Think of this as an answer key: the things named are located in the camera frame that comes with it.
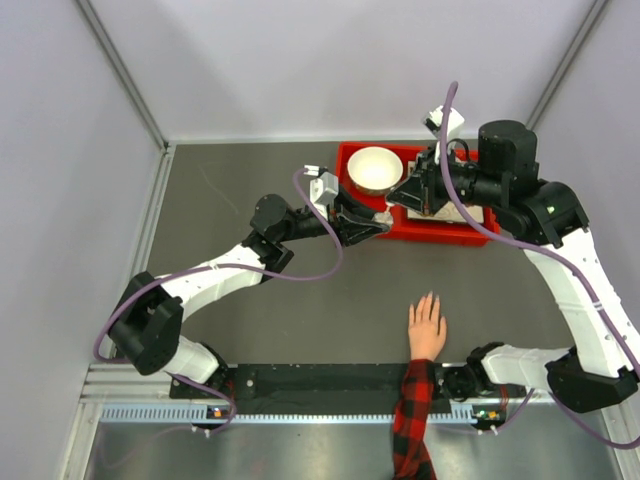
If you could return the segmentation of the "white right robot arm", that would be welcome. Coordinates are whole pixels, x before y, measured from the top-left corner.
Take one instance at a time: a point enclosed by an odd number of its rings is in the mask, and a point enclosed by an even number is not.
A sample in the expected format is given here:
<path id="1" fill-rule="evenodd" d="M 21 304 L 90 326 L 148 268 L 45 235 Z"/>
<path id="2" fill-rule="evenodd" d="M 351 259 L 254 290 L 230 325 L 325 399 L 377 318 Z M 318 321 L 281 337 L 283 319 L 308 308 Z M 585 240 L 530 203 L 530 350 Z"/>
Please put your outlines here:
<path id="1" fill-rule="evenodd" d="M 490 209 L 504 242 L 524 251 L 549 287 L 571 332 L 565 349 L 489 343 L 467 359 L 467 384 L 487 396 L 502 384 L 550 393 L 576 413 L 617 405 L 639 385 L 639 332 L 598 259 L 588 217 L 574 191 L 539 178 L 538 139 L 514 120 L 482 125 L 475 160 L 461 162 L 452 145 L 464 121 L 440 111 L 425 120 L 437 146 L 417 155 L 413 172 L 388 202 L 434 215 L 448 202 Z"/>

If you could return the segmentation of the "person's left hand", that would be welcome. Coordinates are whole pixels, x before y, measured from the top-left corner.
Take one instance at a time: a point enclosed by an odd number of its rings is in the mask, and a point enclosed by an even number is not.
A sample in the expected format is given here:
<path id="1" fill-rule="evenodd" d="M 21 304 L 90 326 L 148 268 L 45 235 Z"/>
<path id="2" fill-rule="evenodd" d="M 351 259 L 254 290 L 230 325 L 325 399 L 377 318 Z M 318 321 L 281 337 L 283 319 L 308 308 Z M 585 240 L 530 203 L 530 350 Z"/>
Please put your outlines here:
<path id="1" fill-rule="evenodd" d="M 407 332 L 412 361 L 437 359 L 447 337 L 447 321 L 437 294 L 429 292 L 416 305 L 409 306 Z"/>

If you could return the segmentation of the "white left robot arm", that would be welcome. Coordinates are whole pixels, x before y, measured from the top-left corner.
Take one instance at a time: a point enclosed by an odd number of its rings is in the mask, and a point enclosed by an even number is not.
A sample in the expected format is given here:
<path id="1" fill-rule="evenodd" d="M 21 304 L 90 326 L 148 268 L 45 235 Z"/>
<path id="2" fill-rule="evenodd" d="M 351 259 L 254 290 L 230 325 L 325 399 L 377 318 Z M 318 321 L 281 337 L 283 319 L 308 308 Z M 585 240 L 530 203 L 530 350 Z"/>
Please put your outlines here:
<path id="1" fill-rule="evenodd" d="M 143 376 L 164 371 L 186 377 L 205 396 L 226 387 L 223 360 L 209 347 L 186 339 L 183 322 L 203 307 L 243 288 L 282 278 L 293 257 L 286 242 L 330 234 L 339 248 L 391 230 L 393 218 L 345 192 L 315 213 L 292 208 L 269 194 L 256 204 L 251 233 L 227 253 L 181 273 L 134 276 L 106 331 L 120 353 Z"/>

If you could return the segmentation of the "glitter nail polish bottle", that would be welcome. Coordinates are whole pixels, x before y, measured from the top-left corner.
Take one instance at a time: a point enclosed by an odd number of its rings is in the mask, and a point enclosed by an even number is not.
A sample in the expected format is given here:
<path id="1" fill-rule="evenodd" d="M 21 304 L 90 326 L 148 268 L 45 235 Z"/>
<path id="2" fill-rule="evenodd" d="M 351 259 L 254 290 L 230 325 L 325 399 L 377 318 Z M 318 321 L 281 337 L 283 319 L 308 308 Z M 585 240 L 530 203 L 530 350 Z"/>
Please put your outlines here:
<path id="1" fill-rule="evenodd" d="M 390 211 L 377 212 L 374 215 L 373 220 L 377 223 L 387 225 L 389 229 L 391 229 L 394 224 L 393 215 Z"/>

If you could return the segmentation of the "red plaid sleeve forearm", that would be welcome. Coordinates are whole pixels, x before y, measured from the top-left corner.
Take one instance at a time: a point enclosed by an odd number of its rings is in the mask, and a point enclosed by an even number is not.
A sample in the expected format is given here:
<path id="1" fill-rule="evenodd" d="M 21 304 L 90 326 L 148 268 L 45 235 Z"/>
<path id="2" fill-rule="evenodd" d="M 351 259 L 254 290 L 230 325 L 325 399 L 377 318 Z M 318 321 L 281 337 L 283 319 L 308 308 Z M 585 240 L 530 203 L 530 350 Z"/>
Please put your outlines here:
<path id="1" fill-rule="evenodd" d="M 411 360 L 394 408 L 392 428 L 393 479 L 435 479 L 435 469 L 424 443 L 435 388 L 429 360 Z"/>

